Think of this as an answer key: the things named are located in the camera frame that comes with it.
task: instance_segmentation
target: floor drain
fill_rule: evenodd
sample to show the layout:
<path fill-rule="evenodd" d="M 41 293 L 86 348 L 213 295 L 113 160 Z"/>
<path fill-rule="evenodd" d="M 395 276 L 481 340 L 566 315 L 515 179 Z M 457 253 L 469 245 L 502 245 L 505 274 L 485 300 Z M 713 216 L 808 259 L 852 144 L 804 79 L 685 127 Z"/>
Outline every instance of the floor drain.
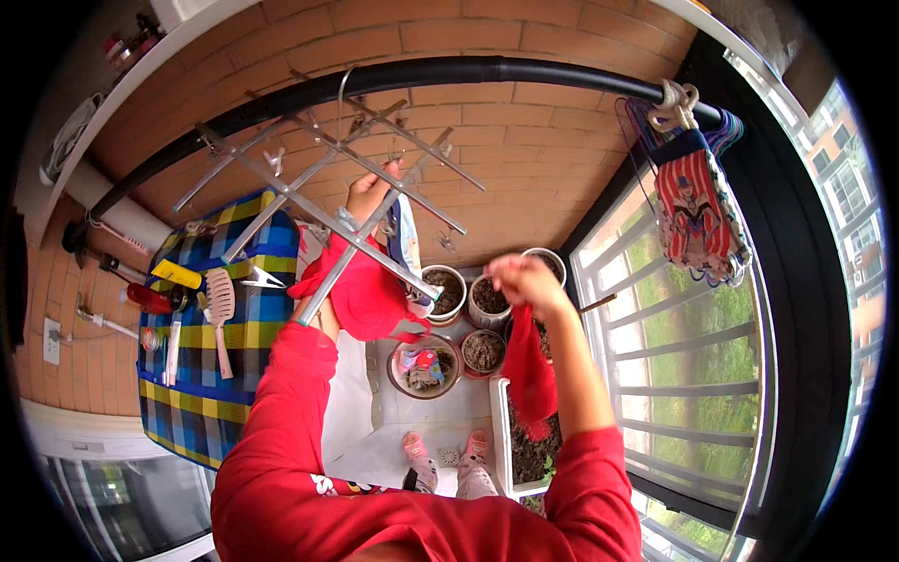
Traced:
<path fill-rule="evenodd" d="M 459 454 L 458 449 L 448 447 L 447 449 L 437 449 L 437 464 L 443 468 L 454 468 L 458 466 Z"/>

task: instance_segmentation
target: pink slipper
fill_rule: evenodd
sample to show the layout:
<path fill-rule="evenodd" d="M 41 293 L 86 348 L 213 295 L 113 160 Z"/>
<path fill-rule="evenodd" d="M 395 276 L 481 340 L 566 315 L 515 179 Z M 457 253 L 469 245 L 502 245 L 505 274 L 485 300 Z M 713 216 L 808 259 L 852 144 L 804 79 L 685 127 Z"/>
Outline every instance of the pink slipper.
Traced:
<path fill-rule="evenodd" d="M 410 461 L 428 455 L 428 450 L 424 448 L 422 436 L 416 432 L 409 432 L 403 436 L 403 449 Z"/>
<path fill-rule="evenodd" d="M 489 445 L 487 444 L 487 440 L 489 438 L 489 435 L 487 435 L 487 432 L 483 429 L 472 430 L 472 432 L 468 435 L 468 443 L 465 446 L 466 456 L 486 456 L 489 448 Z"/>

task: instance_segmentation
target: white tile floor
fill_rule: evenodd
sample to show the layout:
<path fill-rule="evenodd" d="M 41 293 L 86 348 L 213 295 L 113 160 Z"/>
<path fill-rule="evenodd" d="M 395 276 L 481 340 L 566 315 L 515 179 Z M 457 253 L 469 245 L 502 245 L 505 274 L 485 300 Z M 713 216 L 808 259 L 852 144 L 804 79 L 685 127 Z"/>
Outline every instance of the white tile floor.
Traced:
<path fill-rule="evenodd" d="M 419 325 L 406 322 L 398 329 L 421 331 Z M 461 318 L 453 326 L 436 328 L 434 332 L 459 342 L 472 329 Z M 417 431 L 421 434 L 428 452 L 435 457 L 437 449 L 444 447 L 458 447 L 461 452 L 468 434 L 475 428 L 486 429 L 488 434 L 493 435 L 490 392 L 486 380 L 463 376 L 442 397 L 433 400 L 410 398 L 398 392 L 387 379 L 387 358 L 396 344 L 396 340 L 378 340 L 368 344 L 369 379 L 377 381 L 377 388 L 373 386 L 377 392 L 372 400 L 375 431 L 338 459 L 326 463 L 325 473 L 329 476 L 400 487 L 409 469 L 402 447 L 406 432 Z M 494 472 L 494 444 L 490 445 L 486 461 L 491 472 Z M 438 468 L 438 476 L 437 494 L 454 496 L 457 489 L 456 470 Z"/>

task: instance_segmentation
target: blue plaid fabric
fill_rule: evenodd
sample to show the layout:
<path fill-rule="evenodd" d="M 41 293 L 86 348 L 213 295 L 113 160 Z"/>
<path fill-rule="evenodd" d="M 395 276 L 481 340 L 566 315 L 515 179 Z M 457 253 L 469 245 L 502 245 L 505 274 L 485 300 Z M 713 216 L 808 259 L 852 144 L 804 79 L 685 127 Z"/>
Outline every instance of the blue plaid fabric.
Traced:
<path fill-rule="evenodd" d="M 217 225 L 212 236 L 195 236 L 175 230 L 156 252 L 152 271 L 165 259 L 189 270 L 205 273 L 224 267 L 231 279 L 255 279 L 258 266 L 290 286 L 296 282 L 299 232 L 284 211 L 278 211 L 253 237 L 243 259 L 224 265 L 221 256 L 276 196 L 272 188 L 251 193 L 215 210 L 205 219 Z M 160 292 L 170 281 L 151 276 L 147 286 Z M 182 322 L 178 372 L 174 386 L 163 384 L 165 357 L 138 350 L 140 413 L 144 431 L 171 452 L 204 467 L 218 469 L 237 444 L 249 415 L 271 342 L 293 312 L 293 299 L 284 290 L 234 283 L 236 309 L 224 325 L 225 344 L 232 379 L 222 379 L 218 369 L 215 332 L 203 317 L 196 300 L 174 315 L 140 315 L 140 329 L 154 328 L 168 336 L 174 320 Z"/>

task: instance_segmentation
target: black pipe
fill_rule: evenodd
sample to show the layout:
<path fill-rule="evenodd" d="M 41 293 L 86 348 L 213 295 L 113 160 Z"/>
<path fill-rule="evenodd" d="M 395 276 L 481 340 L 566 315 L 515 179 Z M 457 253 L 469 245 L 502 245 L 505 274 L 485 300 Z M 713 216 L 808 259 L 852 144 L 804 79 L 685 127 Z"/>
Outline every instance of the black pipe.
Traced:
<path fill-rule="evenodd" d="M 207 125 L 222 137 L 227 137 L 267 120 L 319 103 L 331 102 L 337 99 L 344 74 L 344 71 L 335 72 L 281 88 L 224 112 L 209 120 Z M 414 58 L 354 68 L 347 78 L 343 95 L 374 94 L 423 85 L 482 82 L 568 85 L 642 98 L 653 103 L 662 101 L 661 86 L 607 70 L 534 58 L 496 56 Z M 707 127 L 716 127 L 721 122 L 718 110 L 705 103 L 697 103 L 693 113 Z M 181 135 L 113 185 L 93 206 L 91 217 L 101 218 L 103 213 L 143 182 L 205 146 L 196 130 Z M 64 246 L 75 246 L 76 240 L 84 236 L 86 230 L 86 222 L 68 228 L 65 234 L 67 243 Z"/>

